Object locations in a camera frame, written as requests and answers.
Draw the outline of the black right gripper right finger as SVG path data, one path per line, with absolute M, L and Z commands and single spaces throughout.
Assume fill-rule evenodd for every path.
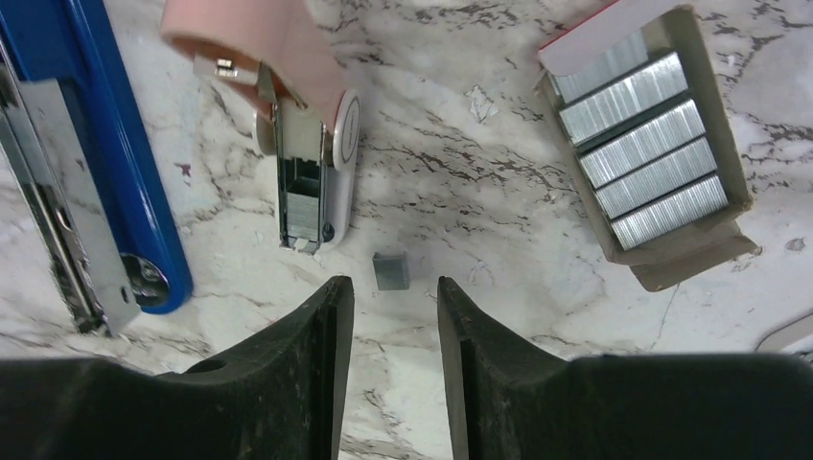
M 808 459 L 812 368 L 779 354 L 552 355 L 437 286 L 456 459 Z

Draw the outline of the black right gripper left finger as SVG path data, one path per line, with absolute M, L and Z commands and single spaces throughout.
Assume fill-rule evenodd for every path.
M 102 357 L 1 363 L 5 459 L 335 459 L 354 288 L 301 306 L 183 373 Z

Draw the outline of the small staple strip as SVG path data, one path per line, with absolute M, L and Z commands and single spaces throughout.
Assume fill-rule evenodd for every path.
M 410 287 L 407 253 L 375 253 L 372 259 L 379 291 L 407 290 Z

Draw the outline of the pink small stapler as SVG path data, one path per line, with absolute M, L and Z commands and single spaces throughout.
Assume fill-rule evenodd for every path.
M 303 1 L 169 1 L 162 39 L 255 110 L 260 150 L 277 162 L 282 247 L 313 255 L 349 228 L 360 98 Z

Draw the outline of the white small stapler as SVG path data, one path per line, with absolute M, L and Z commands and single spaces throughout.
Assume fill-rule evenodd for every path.
M 812 359 L 812 313 L 791 320 L 762 338 L 758 353 L 785 353 Z

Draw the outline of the blue black stapler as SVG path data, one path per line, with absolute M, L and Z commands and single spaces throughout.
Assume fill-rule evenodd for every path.
M 1 148 L 84 334 L 166 314 L 193 281 L 101 1 L 1 5 Z

